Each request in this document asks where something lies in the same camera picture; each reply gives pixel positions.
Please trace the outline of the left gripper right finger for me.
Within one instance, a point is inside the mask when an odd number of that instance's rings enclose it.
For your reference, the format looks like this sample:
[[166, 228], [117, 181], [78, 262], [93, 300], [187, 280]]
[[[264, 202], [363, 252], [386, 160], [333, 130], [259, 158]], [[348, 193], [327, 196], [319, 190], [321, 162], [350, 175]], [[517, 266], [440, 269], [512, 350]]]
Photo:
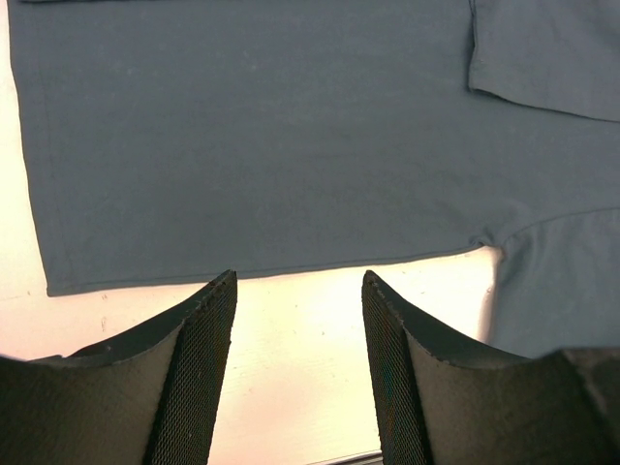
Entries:
[[386, 464], [615, 464], [619, 352], [527, 358], [444, 324], [376, 273], [362, 315]]

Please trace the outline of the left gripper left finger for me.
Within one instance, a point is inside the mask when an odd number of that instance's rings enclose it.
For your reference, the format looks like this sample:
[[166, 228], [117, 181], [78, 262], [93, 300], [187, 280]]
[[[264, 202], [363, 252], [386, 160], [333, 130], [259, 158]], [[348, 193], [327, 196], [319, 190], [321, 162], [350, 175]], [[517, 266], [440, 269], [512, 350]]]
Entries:
[[70, 356], [1, 360], [1, 460], [204, 464], [231, 344], [226, 271], [161, 314]]

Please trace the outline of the grey-blue t-shirt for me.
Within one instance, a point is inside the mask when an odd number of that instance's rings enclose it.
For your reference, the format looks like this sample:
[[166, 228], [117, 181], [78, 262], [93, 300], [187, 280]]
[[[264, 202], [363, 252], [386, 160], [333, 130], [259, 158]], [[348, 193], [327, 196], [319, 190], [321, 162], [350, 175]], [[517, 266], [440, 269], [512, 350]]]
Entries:
[[504, 254], [489, 340], [619, 342], [615, 1], [12, 1], [50, 295]]

